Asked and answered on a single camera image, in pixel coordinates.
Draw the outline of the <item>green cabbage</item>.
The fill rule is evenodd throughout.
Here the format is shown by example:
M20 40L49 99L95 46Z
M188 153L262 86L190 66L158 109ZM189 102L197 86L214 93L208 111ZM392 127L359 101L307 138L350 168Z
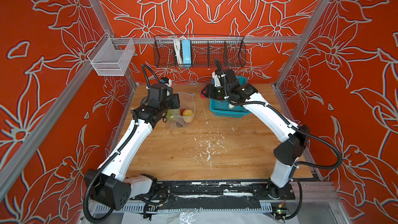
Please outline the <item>green cabbage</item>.
M167 119L170 121L178 121L180 119L180 109L167 111Z

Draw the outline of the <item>red fruit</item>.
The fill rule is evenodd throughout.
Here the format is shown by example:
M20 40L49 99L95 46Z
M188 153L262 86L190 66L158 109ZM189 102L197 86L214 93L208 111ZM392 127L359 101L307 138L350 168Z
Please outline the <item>red fruit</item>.
M184 111L185 111L186 109L184 109L184 108L181 108L180 109L180 114L183 116L183 113L184 113Z
M206 91L201 91L200 96L201 96L201 98L203 98L203 99L207 99L207 98L208 98L207 92L206 92Z

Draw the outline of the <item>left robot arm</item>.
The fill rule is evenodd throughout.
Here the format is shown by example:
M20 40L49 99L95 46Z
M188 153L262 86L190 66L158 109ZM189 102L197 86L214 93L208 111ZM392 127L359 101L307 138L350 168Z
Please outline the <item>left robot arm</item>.
M160 206L169 198L169 192L157 188L157 179L148 174L127 178L128 168L146 137L159 121L167 121L169 110L180 108L179 95L173 92L166 78L156 77L151 84L148 72L153 69L142 65L148 90L140 106L131 110L132 120L124 136L106 160L84 176L87 190L83 198L85 219L98 224L106 220L113 211L121 210L127 201L136 198L145 207Z

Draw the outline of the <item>yellow potato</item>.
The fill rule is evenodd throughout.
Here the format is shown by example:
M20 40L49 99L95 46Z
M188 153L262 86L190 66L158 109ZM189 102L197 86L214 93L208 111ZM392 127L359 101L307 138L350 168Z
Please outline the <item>yellow potato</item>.
M191 123L194 120L194 114L195 112L193 110L186 109L182 116L183 121L185 123Z

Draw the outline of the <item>red fruit front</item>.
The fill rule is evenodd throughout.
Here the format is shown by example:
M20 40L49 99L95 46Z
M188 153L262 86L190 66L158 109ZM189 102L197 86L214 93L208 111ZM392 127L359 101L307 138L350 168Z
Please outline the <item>red fruit front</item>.
M206 92L206 91L201 91L200 96L201 96L201 98L203 98L203 99L207 99L207 98L208 98L207 92Z

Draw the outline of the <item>clear zip top bag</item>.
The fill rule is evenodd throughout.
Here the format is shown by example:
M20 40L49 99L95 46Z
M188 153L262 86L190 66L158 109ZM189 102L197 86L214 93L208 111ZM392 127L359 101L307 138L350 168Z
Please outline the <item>clear zip top bag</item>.
M169 110L166 114L166 127L168 130L185 128L190 125L195 118L195 94L178 92L178 95L180 100L180 108L177 110Z

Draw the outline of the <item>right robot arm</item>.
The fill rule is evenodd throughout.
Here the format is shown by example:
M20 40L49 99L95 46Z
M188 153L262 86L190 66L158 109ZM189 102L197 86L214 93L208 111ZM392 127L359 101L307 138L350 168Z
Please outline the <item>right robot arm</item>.
M258 90L249 83L227 83L216 87L208 84L201 91L201 96L216 101L227 101L232 106L242 106L260 119L278 138L280 144L274 149L276 163L267 182L267 193L272 199L279 199L285 194L286 187L293 180L295 170L308 166L323 170L333 170L343 163L341 152L329 142L311 135L306 125L299 126L274 108ZM336 155L332 165L319 165L300 161L309 139L317 140L328 146Z

